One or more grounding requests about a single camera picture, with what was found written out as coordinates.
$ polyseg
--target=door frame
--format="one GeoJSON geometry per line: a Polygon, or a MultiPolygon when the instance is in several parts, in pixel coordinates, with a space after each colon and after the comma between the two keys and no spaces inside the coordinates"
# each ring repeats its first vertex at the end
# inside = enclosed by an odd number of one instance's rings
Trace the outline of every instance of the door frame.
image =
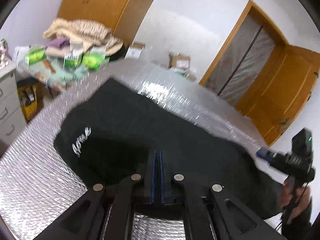
{"type": "Polygon", "coordinates": [[[257,21],[259,24],[263,26],[263,29],[275,41],[276,45],[285,46],[286,44],[289,44],[287,39],[282,34],[281,30],[276,26],[276,24],[271,20],[271,18],[254,1],[249,0],[238,21],[236,22],[236,25],[233,27],[228,38],[226,39],[218,54],[216,55],[211,65],[207,69],[206,73],[200,80],[199,85],[203,86],[207,82],[211,73],[218,65],[222,56],[228,49],[231,41],[236,36],[236,33],[238,32],[240,26],[244,22],[244,19],[247,17],[247,15],[250,15],[255,21],[257,21]]]}

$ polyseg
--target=drawer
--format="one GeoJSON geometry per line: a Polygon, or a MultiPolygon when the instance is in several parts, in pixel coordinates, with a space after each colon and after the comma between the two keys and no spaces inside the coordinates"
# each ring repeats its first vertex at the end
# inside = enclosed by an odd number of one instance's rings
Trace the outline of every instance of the drawer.
{"type": "Polygon", "coordinates": [[[0,124],[0,140],[9,146],[25,126],[26,120],[19,108],[3,124],[0,124]]]}
{"type": "Polygon", "coordinates": [[[14,91],[0,102],[0,124],[5,122],[18,108],[20,108],[20,101],[17,91],[14,91]]]}
{"type": "Polygon", "coordinates": [[[14,72],[10,72],[0,79],[0,104],[13,91],[17,90],[14,72]]]}

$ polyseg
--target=blue strip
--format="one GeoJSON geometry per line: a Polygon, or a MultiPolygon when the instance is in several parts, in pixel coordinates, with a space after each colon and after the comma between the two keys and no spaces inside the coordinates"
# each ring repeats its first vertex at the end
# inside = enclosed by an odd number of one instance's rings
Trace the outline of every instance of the blue strip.
{"type": "Polygon", "coordinates": [[[163,161],[162,151],[160,151],[160,187],[161,187],[161,202],[164,204],[164,177],[163,177],[163,161]]]}
{"type": "Polygon", "coordinates": [[[153,152],[153,157],[152,157],[152,170],[151,170],[151,197],[150,201],[151,203],[154,202],[155,200],[155,169],[156,169],[156,151],[153,152]]]}

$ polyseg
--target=screw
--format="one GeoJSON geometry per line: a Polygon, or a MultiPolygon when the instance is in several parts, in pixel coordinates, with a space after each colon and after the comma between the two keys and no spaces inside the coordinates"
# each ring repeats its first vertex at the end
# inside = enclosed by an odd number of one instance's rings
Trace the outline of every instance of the screw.
{"type": "Polygon", "coordinates": [[[132,180],[139,180],[139,179],[141,179],[141,175],[140,175],[140,174],[133,174],[133,175],[131,176],[131,179],[132,179],[132,180]]]}
{"type": "Polygon", "coordinates": [[[215,191],[215,192],[220,192],[220,191],[222,191],[222,187],[219,184],[214,184],[212,186],[212,190],[215,191]]]}
{"type": "Polygon", "coordinates": [[[173,177],[176,181],[182,181],[184,179],[184,176],[181,175],[181,174],[176,174],[174,177],[173,177]]]}
{"type": "Polygon", "coordinates": [[[100,191],[100,190],[102,190],[103,189],[103,185],[102,184],[95,184],[94,186],[93,186],[93,190],[95,190],[95,191],[100,191]]]}

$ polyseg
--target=cardboard box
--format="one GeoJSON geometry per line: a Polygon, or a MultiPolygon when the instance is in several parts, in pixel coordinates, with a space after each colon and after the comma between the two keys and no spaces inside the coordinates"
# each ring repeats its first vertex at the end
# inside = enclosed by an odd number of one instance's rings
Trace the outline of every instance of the cardboard box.
{"type": "Polygon", "coordinates": [[[136,58],[140,57],[140,54],[143,49],[145,49],[146,45],[140,42],[134,42],[128,49],[125,58],[136,58]]]}
{"type": "Polygon", "coordinates": [[[185,55],[173,55],[170,59],[170,67],[188,69],[190,68],[190,57],[185,55]]]}

